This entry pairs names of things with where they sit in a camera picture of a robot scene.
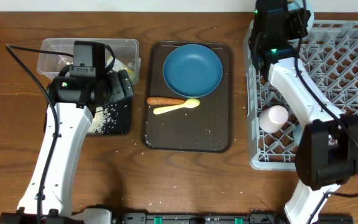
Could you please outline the pile of rice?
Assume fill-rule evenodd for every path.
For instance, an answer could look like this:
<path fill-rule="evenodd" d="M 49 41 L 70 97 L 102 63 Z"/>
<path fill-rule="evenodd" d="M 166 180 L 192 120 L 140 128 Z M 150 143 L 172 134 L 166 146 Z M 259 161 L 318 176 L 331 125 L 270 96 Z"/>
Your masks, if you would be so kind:
<path fill-rule="evenodd" d="M 131 127 L 131 106 L 129 103 L 113 103 L 97 107 L 91 126 L 90 136 L 127 134 Z"/>

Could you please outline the pink cup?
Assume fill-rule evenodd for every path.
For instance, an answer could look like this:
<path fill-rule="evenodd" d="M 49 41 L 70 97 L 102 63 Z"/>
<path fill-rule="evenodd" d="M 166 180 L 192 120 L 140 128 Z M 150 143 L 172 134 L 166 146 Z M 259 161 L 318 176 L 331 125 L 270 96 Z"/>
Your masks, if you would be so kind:
<path fill-rule="evenodd" d="M 259 127 L 266 133 L 276 133 L 287 122 L 288 117 L 288 111 L 283 106 L 272 106 L 259 114 Z"/>

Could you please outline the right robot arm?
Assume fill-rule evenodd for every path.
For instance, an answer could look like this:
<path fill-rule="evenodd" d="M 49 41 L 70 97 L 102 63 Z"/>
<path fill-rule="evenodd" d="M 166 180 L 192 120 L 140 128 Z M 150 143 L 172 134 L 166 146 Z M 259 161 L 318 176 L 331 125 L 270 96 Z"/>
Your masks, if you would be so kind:
<path fill-rule="evenodd" d="M 358 174 L 358 116 L 334 106 L 310 78 L 300 59 L 313 24 L 305 2 L 257 0 L 247 50 L 252 68 L 284 97 L 300 123 L 295 156 L 299 182 L 285 204 L 286 223 L 315 223 L 330 196 Z"/>

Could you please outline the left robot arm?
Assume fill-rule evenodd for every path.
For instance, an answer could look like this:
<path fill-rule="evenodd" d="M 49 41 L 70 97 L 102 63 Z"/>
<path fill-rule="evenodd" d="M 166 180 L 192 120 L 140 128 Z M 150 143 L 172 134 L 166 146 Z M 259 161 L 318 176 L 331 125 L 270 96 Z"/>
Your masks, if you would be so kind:
<path fill-rule="evenodd" d="M 94 205 L 72 213 L 72 190 L 83 141 L 96 108 L 134 95 L 125 70 L 113 71 L 106 61 L 112 48 L 77 40 L 65 65 L 48 87 L 40 87 L 48 106 L 44 139 L 30 184 L 14 213 L 0 223 L 116 223 L 113 211 Z"/>

